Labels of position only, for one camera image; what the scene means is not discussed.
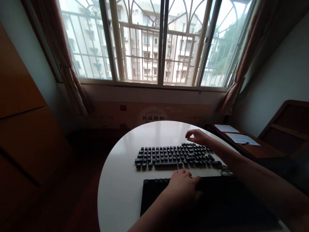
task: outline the white paper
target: white paper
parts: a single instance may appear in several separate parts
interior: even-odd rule
[[[250,145],[260,146],[257,142],[246,135],[226,133],[235,143],[249,143]]]
[[[233,127],[231,127],[229,125],[217,125],[216,124],[215,127],[217,127],[222,132],[237,132],[237,133],[239,133],[238,130],[234,129]]]

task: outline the curtain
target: curtain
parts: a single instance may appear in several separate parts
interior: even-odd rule
[[[77,115],[87,116],[91,112],[91,107],[73,69],[58,1],[31,0],[31,4],[59,66],[59,72],[73,108]]]
[[[242,53],[234,73],[234,82],[218,105],[217,112],[221,115],[232,115],[236,97],[242,87],[254,55],[261,45],[266,30],[275,12],[277,1],[257,0],[250,25],[243,45]]]

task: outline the mechanical keyboard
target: mechanical keyboard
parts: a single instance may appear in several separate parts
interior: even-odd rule
[[[142,216],[170,179],[146,179],[143,184]],[[201,177],[197,190],[201,199],[179,214],[170,231],[199,231],[199,228],[222,228],[239,225],[257,226],[277,224],[278,217],[271,213],[235,176]]]
[[[181,146],[141,147],[135,159],[137,169],[168,168],[182,166],[220,166],[211,155],[213,151],[195,143],[182,143]]]

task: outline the wooden wardrobe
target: wooden wardrobe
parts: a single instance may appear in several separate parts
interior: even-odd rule
[[[70,146],[0,24],[0,228],[71,155]]]

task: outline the hand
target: hand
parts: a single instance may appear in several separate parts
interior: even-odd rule
[[[200,129],[189,130],[186,133],[186,139],[190,142],[197,143],[199,145],[204,145],[206,147],[209,147],[211,141],[213,140],[213,138],[205,134]]]
[[[175,210],[185,209],[194,205],[203,195],[201,191],[196,191],[196,186],[201,177],[191,178],[192,174],[185,169],[174,171],[170,183],[161,193],[161,197]]]

